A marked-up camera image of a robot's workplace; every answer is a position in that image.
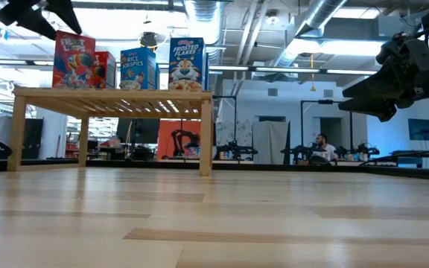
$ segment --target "wooden floor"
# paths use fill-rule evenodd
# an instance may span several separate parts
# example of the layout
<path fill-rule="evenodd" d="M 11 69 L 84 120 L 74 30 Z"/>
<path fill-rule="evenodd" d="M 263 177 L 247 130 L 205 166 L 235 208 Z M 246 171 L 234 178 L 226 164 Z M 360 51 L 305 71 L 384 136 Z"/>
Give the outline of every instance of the wooden floor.
<path fill-rule="evenodd" d="M 0 267 L 429 268 L 429 181 L 355 173 L 0 173 Z"/>

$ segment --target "shelf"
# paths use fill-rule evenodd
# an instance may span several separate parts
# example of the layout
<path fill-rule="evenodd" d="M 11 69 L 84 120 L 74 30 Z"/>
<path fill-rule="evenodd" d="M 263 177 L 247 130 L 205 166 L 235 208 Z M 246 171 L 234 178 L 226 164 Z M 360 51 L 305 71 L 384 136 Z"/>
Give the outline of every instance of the shelf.
<path fill-rule="evenodd" d="M 76 118 L 201 118 L 211 92 L 17 88 L 26 103 Z"/>
<path fill-rule="evenodd" d="M 57 165 L 21 166 L 26 104 L 31 104 L 81 119 L 79 161 L 76 164 L 78 167 L 86 166 L 90 117 L 199 118 L 201 119 L 200 175 L 211 174 L 213 144 L 211 92 L 16 88 L 14 95 L 11 136 L 13 154 L 7 161 L 9 171 L 57 168 Z"/>

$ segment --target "man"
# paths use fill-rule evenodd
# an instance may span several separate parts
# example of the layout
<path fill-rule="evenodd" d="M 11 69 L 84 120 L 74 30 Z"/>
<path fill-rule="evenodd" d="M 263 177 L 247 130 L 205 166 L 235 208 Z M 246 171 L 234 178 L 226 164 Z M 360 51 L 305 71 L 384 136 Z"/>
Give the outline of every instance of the man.
<path fill-rule="evenodd" d="M 316 138 L 316 143 L 318 148 L 322 148 L 325 152 L 314 152 L 319 156 L 325 157 L 327 160 L 332 161 L 337 159 L 337 154 L 335 154 L 335 147 L 327 143 L 327 136 L 323 133 L 320 133 Z"/>

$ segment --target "computer screen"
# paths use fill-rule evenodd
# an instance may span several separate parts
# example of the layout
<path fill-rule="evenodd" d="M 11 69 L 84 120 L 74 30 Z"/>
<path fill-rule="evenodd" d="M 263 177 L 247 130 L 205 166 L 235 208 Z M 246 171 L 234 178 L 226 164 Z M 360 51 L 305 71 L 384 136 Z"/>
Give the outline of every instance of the computer screen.
<path fill-rule="evenodd" d="M 131 143 L 132 141 L 137 144 L 158 143 L 160 119 L 119 118 L 117 126 L 117 136 L 122 143 L 127 140 L 127 132 L 130 126 L 130 122 L 132 122 L 132 129 L 130 131 L 130 140 L 128 141 L 128 143 Z"/>
<path fill-rule="evenodd" d="M 429 120 L 408 119 L 411 141 L 429 141 Z"/>

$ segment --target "red cereal box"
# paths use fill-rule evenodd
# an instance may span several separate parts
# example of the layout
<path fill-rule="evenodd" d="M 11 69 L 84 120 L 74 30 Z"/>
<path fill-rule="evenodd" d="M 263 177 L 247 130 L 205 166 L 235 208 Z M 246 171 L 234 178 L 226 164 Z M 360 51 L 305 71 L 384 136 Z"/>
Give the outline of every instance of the red cereal box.
<path fill-rule="evenodd" d="M 95 39 L 57 31 L 52 86 L 89 88 L 94 53 Z"/>
<path fill-rule="evenodd" d="M 110 52 L 95 52 L 90 87 L 95 89 L 114 89 L 116 71 L 115 57 Z"/>

